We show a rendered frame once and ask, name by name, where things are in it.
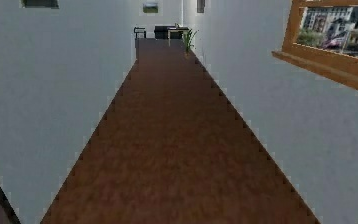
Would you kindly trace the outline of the green house plant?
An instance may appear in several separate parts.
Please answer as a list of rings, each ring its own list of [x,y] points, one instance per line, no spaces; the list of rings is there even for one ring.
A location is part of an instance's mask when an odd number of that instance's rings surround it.
[[[184,41],[184,45],[185,45],[185,55],[186,56],[189,55],[191,48],[194,46],[192,41],[196,34],[197,34],[197,32],[193,31],[192,29],[189,29],[183,33],[183,41]]]

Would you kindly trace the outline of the wooden table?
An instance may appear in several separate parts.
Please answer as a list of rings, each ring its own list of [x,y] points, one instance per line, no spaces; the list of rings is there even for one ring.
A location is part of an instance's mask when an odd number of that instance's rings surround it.
[[[173,33],[181,33],[182,34],[182,38],[184,35],[187,35],[189,32],[189,28],[187,27],[169,27],[167,29],[167,36],[168,36],[168,43],[169,45],[171,44],[171,36]]]

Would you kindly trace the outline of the black side table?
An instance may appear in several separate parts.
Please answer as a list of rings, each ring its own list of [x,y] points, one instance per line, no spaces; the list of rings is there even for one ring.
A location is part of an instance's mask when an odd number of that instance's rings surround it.
[[[147,32],[144,27],[134,27],[133,32],[135,34],[135,39],[138,39],[140,34],[143,36],[143,38],[147,37]]]

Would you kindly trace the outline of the wooden framed window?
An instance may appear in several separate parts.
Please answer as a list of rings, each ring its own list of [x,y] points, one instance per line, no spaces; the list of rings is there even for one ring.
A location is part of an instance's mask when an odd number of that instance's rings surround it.
[[[282,47],[272,56],[358,91],[358,58],[297,44],[302,9],[358,6],[358,0],[291,0]]]

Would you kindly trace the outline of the green framed wall picture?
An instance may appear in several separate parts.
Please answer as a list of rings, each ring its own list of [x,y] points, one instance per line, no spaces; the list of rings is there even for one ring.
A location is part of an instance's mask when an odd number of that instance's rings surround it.
[[[156,2],[146,2],[143,4],[142,10],[144,13],[158,13],[159,6]]]

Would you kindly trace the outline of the dark framed wall picture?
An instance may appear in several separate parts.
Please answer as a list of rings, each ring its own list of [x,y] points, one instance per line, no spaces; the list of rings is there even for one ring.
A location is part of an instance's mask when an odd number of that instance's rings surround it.
[[[58,9],[58,0],[21,0],[24,8]]]

